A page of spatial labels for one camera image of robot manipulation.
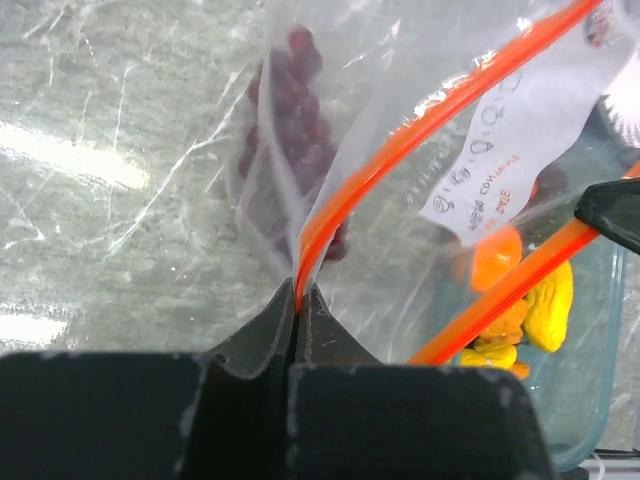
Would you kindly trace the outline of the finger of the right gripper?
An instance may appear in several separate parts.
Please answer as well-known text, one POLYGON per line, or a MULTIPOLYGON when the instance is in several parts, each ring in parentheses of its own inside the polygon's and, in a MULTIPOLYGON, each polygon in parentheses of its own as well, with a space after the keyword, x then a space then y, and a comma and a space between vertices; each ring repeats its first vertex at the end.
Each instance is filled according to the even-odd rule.
POLYGON ((640 254, 639 179, 625 178, 590 185, 574 217, 629 251, 640 254))

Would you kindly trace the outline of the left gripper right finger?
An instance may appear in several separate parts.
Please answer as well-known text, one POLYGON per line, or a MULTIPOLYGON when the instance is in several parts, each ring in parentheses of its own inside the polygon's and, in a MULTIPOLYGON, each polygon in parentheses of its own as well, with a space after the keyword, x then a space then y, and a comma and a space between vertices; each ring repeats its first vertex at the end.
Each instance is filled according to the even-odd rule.
POLYGON ((531 398, 493 368, 385 365, 318 289, 299 317, 287 405, 291 479, 551 479, 531 398))

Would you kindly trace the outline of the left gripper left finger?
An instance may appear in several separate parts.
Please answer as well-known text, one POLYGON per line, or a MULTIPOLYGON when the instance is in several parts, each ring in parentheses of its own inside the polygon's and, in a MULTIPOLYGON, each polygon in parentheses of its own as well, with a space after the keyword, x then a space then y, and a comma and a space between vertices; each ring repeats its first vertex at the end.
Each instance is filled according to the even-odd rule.
POLYGON ((5 479, 282 479, 296 333, 283 283, 208 351, 1 360, 5 479))

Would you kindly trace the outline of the smooth orange persimmon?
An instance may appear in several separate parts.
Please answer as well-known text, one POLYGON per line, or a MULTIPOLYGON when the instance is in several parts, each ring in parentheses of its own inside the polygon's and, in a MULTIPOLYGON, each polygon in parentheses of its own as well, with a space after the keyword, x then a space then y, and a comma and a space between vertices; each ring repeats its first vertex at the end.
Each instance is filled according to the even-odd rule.
POLYGON ((473 248, 455 255, 450 264, 451 276, 461 285, 469 282, 472 292, 484 293, 509 273, 522 256, 519 231, 506 225, 473 248))

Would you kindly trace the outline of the yellow pear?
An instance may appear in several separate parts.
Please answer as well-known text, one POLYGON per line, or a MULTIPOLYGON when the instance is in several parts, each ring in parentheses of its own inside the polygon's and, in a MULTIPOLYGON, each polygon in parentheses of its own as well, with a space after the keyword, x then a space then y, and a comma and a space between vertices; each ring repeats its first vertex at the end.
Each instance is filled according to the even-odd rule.
MULTIPOLYGON (((566 261, 523 298, 528 304, 528 312, 522 324, 524 335, 518 346, 528 343, 546 353, 556 352, 566 340, 573 295, 573 270, 571 263, 566 261)), ((475 340, 460 352, 459 364, 463 367, 474 367, 466 365, 465 357, 475 340)))

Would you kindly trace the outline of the orange dried fruit piece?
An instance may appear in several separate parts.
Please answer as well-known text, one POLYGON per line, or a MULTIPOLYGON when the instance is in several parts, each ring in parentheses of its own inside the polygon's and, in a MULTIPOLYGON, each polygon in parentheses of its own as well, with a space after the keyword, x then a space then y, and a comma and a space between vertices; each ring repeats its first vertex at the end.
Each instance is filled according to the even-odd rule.
POLYGON ((523 338, 522 324, 528 312, 528 304, 520 299, 475 340, 466 353, 465 363, 474 367, 494 367, 508 370, 520 380, 530 374, 530 367, 517 360, 517 346, 523 338))

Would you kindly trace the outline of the clear zip top bag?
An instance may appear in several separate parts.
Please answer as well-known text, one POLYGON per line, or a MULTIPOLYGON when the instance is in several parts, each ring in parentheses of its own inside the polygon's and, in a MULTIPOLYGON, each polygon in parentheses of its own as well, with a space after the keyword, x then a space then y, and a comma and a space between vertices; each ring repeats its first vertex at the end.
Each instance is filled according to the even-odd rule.
POLYGON ((296 294, 317 286, 375 358, 433 308, 427 229, 459 247, 533 205, 639 42, 635 1, 269 1, 260 60, 291 27, 323 59, 312 83, 338 151, 276 267, 296 294))

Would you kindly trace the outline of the dark red grape bunch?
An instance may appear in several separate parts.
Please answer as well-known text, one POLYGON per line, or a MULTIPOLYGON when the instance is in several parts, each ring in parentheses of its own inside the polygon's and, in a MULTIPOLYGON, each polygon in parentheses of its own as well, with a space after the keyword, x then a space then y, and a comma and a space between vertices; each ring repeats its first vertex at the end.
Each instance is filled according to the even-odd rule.
POLYGON ((323 59, 312 32, 290 28, 258 64, 245 92, 244 140, 229 194, 240 228, 276 267, 289 267, 298 237, 338 148, 312 83, 323 59))

